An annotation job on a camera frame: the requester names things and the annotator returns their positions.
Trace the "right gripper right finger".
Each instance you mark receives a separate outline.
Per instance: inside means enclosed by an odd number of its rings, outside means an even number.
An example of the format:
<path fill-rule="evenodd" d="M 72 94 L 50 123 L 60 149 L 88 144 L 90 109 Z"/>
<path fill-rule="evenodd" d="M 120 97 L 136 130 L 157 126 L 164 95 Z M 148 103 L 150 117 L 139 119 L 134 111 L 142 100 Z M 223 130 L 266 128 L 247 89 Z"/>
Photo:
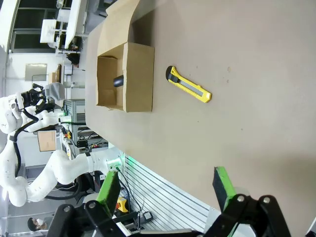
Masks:
<path fill-rule="evenodd" d="M 248 225 L 256 237 L 291 236 L 274 196 L 265 195 L 256 200 L 237 193 L 223 166 L 214 168 L 212 185 L 221 214 L 204 234 L 206 237 L 231 237 L 240 224 Z"/>

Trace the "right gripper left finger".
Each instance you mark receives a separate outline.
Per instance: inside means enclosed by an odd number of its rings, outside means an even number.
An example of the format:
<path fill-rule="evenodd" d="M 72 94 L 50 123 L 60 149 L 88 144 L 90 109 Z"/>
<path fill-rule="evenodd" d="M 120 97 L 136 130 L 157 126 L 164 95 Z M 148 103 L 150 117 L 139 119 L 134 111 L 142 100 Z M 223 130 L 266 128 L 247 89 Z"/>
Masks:
<path fill-rule="evenodd" d="M 95 230 L 102 237 L 122 237 L 124 233 L 113 220 L 120 194 L 119 176 L 110 171 L 105 177 L 96 200 L 79 207 L 59 206 L 47 232 L 48 237 L 82 237 Z"/>

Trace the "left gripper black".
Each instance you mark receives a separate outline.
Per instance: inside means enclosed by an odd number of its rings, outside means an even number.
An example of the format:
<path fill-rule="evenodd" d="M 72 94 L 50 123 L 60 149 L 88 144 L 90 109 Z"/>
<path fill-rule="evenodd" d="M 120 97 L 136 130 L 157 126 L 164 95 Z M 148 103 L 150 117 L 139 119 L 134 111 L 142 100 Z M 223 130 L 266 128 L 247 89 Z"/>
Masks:
<path fill-rule="evenodd" d="M 32 89 L 21 93 L 24 107 L 35 106 L 35 113 L 39 114 L 43 111 L 51 112 L 55 108 L 55 103 L 45 103 L 44 87 L 33 83 Z"/>

